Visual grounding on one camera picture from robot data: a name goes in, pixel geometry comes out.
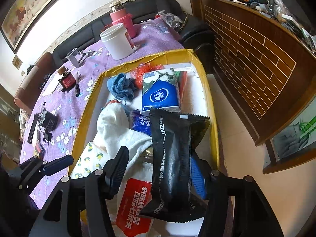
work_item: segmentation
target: yellow tape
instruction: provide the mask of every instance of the yellow tape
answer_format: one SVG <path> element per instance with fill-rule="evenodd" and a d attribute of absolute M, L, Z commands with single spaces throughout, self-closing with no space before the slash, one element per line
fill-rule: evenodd
<path fill-rule="evenodd" d="M 204 89 L 205 100 L 207 104 L 208 115 L 211 118 L 211 132 L 210 132 L 210 145 L 211 145 L 211 167 L 213 169 L 219 168 L 219 146 L 218 146 L 218 134 L 217 134 L 217 124 L 216 117 L 214 112 L 214 105 L 211 96 L 210 87 L 206 78 L 206 73 L 203 68 L 202 63 L 194 55 L 193 50 L 189 49 L 180 49 L 180 50 L 171 50 L 165 51 L 153 55 L 148 55 L 143 58 L 137 59 L 135 61 L 123 63 L 119 66 L 113 67 L 103 74 L 101 74 L 94 85 L 93 91 L 90 95 L 89 101 L 86 105 L 86 108 L 83 111 L 82 118 L 80 120 L 79 126 L 77 128 L 77 135 L 74 141 L 74 146 L 72 149 L 72 156 L 77 162 L 81 153 L 84 150 L 86 134 L 89 128 L 90 120 L 93 114 L 93 110 L 102 87 L 102 82 L 105 77 L 112 77 L 119 73 L 127 73 L 131 70 L 138 67 L 141 63 L 153 62 L 154 64 L 176 64 L 176 63 L 185 63 L 191 62 L 201 79 L 202 87 Z M 69 167 L 69 172 L 72 172 L 76 163 Z"/>

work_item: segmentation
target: table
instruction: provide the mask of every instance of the table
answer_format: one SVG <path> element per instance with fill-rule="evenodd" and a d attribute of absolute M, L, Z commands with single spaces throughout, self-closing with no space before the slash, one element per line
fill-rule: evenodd
<path fill-rule="evenodd" d="M 44 146 L 46 150 L 44 160 L 50 162 L 72 153 L 77 127 L 89 100 L 94 83 L 101 73 L 124 62 L 133 61 L 149 54 L 183 49 L 183 46 L 176 41 L 180 36 L 174 30 L 169 29 L 161 19 L 137 24 L 135 27 L 137 36 L 133 41 L 135 45 L 139 45 L 140 47 L 130 56 L 119 61 L 114 60 L 100 40 L 85 50 L 95 51 L 95 53 L 84 61 L 82 67 L 78 69 L 73 67 L 70 61 L 64 64 L 66 68 L 71 70 L 74 76 L 77 72 L 81 74 L 81 80 L 79 82 L 80 95 L 78 98 L 75 97 L 74 88 L 69 92 L 61 92 L 62 87 L 59 85 L 53 94 L 44 97 L 42 95 L 39 96 L 32 111 L 31 118 L 26 125 L 20 163 L 34 156 L 34 148 L 27 142 L 27 137 L 34 119 L 34 114 L 40 112 L 44 102 L 46 102 L 46 109 L 58 117 L 57 127 L 52 131 L 53 138 L 50 143 Z M 48 82 L 53 79 L 56 73 L 57 72 L 51 75 Z M 39 209 L 42 208 L 46 199 L 60 178 L 64 175 L 68 175 L 68 169 L 61 170 L 50 177 L 45 176 L 33 190 L 31 197 Z"/>

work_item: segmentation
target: black leather sofa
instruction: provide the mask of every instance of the black leather sofa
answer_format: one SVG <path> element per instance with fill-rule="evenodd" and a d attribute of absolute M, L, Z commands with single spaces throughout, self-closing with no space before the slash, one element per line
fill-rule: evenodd
<path fill-rule="evenodd" d="M 173 13 L 180 17 L 183 21 L 186 14 L 182 11 L 176 0 L 128 0 L 124 3 L 128 13 L 133 15 L 133 23 L 141 23 L 142 21 L 154 19 L 155 15 L 164 10 L 165 13 Z M 78 51 L 86 49 L 88 46 L 99 41 L 101 30 L 104 26 L 111 24 L 110 13 L 106 13 L 95 19 L 79 31 L 71 35 L 53 51 L 53 58 L 56 66 L 60 67 L 67 59 L 65 56 L 75 47 Z M 195 50 L 197 56 L 203 63 L 206 73 L 211 72 L 214 62 L 214 33 L 211 28 L 203 21 L 187 15 L 187 23 L 179 32 L 181 39 L 179 42 L 188 49 Z"/>

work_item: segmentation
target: vinda logo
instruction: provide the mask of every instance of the vinda logo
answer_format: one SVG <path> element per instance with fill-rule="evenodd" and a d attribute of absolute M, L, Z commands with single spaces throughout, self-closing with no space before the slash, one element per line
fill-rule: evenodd
<path fill-rule="evenodd" d="M 161 102 L 165 100 L 169 95 L 169 91 L 166 88 L 161 88 L 157 92 L 153 92 L 150 95 L 150 101 L 152 102 Z"/>

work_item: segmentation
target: pink thermos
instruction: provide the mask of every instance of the pink thermos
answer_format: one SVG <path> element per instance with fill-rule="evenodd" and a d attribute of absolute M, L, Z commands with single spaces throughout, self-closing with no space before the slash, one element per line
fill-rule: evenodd
<path fill-rule="evenodd" d="M 136 31 L 132 21 L 132 15 L 127 14 L 124 6 L 120 1 L 110 4 L 110 17 L 112 19 L 112 24 L 116 25 L 118 23 L 123 23 L 124 27 L 131 38 L 136 36 Z"/>

